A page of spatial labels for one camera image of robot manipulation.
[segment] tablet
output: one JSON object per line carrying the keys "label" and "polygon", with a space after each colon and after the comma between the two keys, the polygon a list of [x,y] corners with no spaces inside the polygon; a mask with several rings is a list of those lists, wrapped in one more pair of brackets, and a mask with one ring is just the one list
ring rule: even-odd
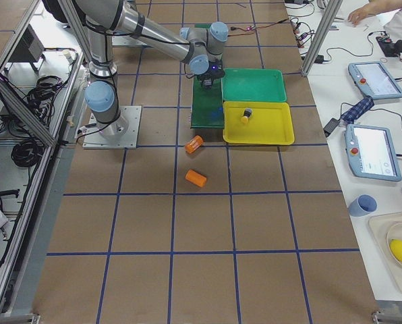
{"label": "tablet", "polygon": [[350,63],[348,72],[365,96],[374,100],[402,97],[402,88],[382,62]]}
{"label": "tablet", "polygon": [[355,176],[401,181],[395,148],[388,128],[347,125],[346,152]]}

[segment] human hand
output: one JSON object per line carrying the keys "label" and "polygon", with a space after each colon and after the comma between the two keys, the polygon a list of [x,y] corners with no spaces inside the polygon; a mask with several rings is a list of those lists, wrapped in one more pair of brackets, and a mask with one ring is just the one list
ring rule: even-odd
{"label": "human hand", "polygon": [[351,12],[348,16],[348,21],[354,26],[358,25],[364,18],[369,16],[369,12],[365,7],[358,8]]}

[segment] human arm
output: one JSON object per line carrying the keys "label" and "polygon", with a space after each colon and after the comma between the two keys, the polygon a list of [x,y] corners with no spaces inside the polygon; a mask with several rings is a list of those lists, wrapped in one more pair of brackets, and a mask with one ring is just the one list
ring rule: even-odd
{"label": "human arm", "polygon": [[358,25],[364,18],[375,16],[384,12],[402,8],[402,0],[373,0],[363,7],[360,7],[348,16],[348,21]]}

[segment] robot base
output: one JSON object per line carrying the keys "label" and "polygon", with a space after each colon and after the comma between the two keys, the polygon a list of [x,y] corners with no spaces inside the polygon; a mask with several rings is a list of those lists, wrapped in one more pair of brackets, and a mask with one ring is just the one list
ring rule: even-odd
{"label": "robot base", "polygon": [[[135,149],[140,128],[141,109],[141,106],[120,106],[121,113],[129,123],[126,133],[110,138],[106,138],[100,133],[86,135],[82,146],[85,149]],[[96,123],[93,114],[90,116],[89,123]]]}

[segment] orange cylinder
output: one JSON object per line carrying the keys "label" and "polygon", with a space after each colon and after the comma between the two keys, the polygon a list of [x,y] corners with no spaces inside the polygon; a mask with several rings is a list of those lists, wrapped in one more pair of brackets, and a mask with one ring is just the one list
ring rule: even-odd
{"label": "orange cylinder", "polygon": [[207,178],[204,177],[202,174],[199,174],[198,172],[190,169],[187,173],[186,173],[186,177],[185,179],[195,185],[197,185],[198,187],[202,188],[205,186],[206,182],[207,182]]}
{"label": "orange cylinder", "polygon": [[193,139],[191,139],[186,145],[185,145],[185,150],[189,154],[195,152],[195,150],[200,147],[204,143],[204,140],[202,139],[201,136],[196,135]]}

